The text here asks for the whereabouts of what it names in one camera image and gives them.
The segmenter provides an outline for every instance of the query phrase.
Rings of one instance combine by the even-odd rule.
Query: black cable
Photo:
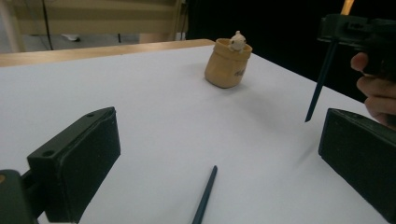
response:
[[[45,21],[45,23],[46,23],[47,38],[48,38],[48,40],[49,40],[49,48],[50,48],[51,50],[53,50],[52,42],[51,42],[51,39],[50,39],[49,18],[48,18],[48,15],[47,15],[46,3],[45,3],[44,1],[45,1],[45,0],[41,0],[41,2],[43,3],[43,13],[44,13],[44,21]]]

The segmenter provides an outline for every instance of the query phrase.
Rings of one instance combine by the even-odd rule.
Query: finger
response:
[[[367,54],[359,52],[350,60],[350,66],[352,67],[352,69],[362,72],[368,62],[369,57],[367,56]]]
[[[378,117],[379,114],[396,115],[396,100],[383,97],[368,97],[364,104],[370,115]]]
[[[396,99],[396,83],[376,77],[360,77],[356,83],[366,96]]]

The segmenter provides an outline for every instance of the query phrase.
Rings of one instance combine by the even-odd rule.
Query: small figurine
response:
[[[235,35],[230,39],[230,45],[228,46],[228,49],[230,51],[238,50],[239,53],[242,53],[244,51],[246,43],[247,40],[245,39],[245,37],[241,35],[241,32],[237,31]]]

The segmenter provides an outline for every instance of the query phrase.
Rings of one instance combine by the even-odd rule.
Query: white table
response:
[[[213,46],[0,68],[0,169],[81,116],[115,106],[121,155],[80,223],[191,223],[214,165],[204,223],[387,223],[318,154],[327,88],[252,55],[242,82],[204,79]],[[45,215],[39,219],[47,223]]]

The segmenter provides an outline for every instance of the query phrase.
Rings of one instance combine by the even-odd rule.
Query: wooden furniture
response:
[[[124,45],[113,47],[87,48],[87,49],[61,49],[37,52],[19,52],[0,54],[0,67],[33,64],[55,63],[86,58],[120,55],[128,53],[164,50],[184,49],[200,46],[214,45],[215,42],[208,39],[168,41],[159,43],[147,43],[138,45]]]
[[[51,35],[141,34],[141,43],[175,40],[187,13],[181,0],[45,0],[45,6]],[[24,51],[21,35],[47,33],[41,0],[0,0],[0,13],[14,52]]]

